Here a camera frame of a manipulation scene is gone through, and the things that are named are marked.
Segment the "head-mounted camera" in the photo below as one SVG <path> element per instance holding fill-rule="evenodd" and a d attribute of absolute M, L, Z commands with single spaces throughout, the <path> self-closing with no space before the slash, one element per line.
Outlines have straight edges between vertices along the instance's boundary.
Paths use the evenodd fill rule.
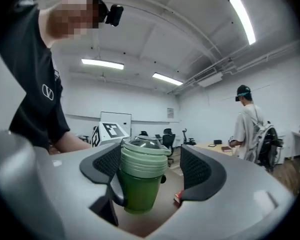
<path fill-rule="evenodd" d="M 124 11 L 122 6 L 113 4 L 110 10 L 108 10 L 108 7 L 103 0 L 92 0 L 92 4 L 98 5 L 98 17 L 93 22 L 94 29 L 98 27 L 98 23 L 103 23 L 104 21 L 105 24 L 110 24 L 114 27 L 119 25 L 121 15 Z"/>
<path fill-rule="evenodd" d="M 238 94 L 237 96 L 235 96 L 235 101 L 236 102 L 240 101 L 239 96 L 245 96 L 246 94 L 249 94 L 249 93 L 250 93 L 250 91 Z"/>

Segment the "white wall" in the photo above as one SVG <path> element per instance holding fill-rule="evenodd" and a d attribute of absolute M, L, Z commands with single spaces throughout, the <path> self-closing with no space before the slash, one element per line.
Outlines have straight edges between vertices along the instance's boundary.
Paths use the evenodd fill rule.
<path fill-rule="evenodd" d="M 146 131 L 149 136 L 171 128 L 179 131 L 179 105 L 173 95 L 147 91 L 132 86 L 104 83 L 88 79 L 70 79 L 65 93 L 63 112 L 75 134 L 88 135 L 100 120 L 101 112 L 131 114 L 132 136 Z M 174 109 L 174 118 L 168 118 L 167 108 Z"/>
<path fill-rule="evenodd" d="M 285 137 L 284 156 L 291 154 L 291 131 L 300 128 L 300 55 L 280 58 L 249 68 L 236 75 L 225 75 L 221 82 L 206 89 L 198 87 L 179 98 L 180 128 L 197 143 L 221 139 L 227 142 L 234 133 L 240 102 L 235 102 L 237 88 L 247 85 L 265 118 Z"/>

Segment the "fluorescent light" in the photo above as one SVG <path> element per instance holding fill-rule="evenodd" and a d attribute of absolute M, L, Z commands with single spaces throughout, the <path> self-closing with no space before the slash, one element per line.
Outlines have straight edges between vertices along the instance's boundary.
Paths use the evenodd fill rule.
<path fill-rule="evenodd" d="M 125 65 L 123 65 L 121 63 L 115 63 L 115 62 L 104 61 L 104 60 L 99 60 L 99 59 L 82 58 L 81 61 L 83 64 L 86 64 L 86 65 L 108 67 L 108 68 L 113 68 L 113 69 L 117 69 L 117 70 L 123 70 L 125 67 Z"/>
<path fill-rule="evenodd" d="M 177 85 L 177 86 L 180 86 L 180 85 L 183 84 L 183 82 L 174 80 L 174 79 L 172 79 L 172 78 L 170 78 L 170 77 L 167 77 L 167 76 L 164 76 L 164 75 L 158 74 L 158 73 L 154 73 L 152 77 L 153 77 L 153 78 L 161 79 L 161 80 L 163 80 L 163 81 L 169 82 L 169 83 L 174 84 L 174 85 Z"/>
<path fill-rule="evenodd" d="M 241 2 L 241 0 L 229 0 L 229 2 L 232 4 L 233 8 L 236 11 L 236 14 L 238 14 L 240 18 L 245 34 L 249 41 L 249 45 L 252 45 L 256 41 L 256 37 L 243 3 Z"/>

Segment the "white t-shirt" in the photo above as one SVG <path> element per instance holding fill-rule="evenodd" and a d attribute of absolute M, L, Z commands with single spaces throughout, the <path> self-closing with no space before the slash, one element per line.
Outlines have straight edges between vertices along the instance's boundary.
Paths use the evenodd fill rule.
<path fill-rule="evenodd" d="M 235 155 L 244 159 L 249 145 L 252 143 L 254 133 L 258 131 L 258 126 L 265 126 L 264 114 L 260 107 L 254 104 L 246 105 L 239 113 L 235 127 L 233 139 L 238 142 L 243 142 L 242 145 L 236 150 Z"/>

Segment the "stacked cups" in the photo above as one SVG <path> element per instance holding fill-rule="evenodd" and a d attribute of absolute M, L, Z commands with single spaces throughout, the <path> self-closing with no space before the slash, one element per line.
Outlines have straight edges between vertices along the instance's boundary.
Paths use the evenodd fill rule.
<path fill-rule="evenodd" d="M 143 214 L 152 209 L 170 154 L 152 137 L 138 136 L 123 144 L 118 176 L 127 199 L 127 212 Z"/>

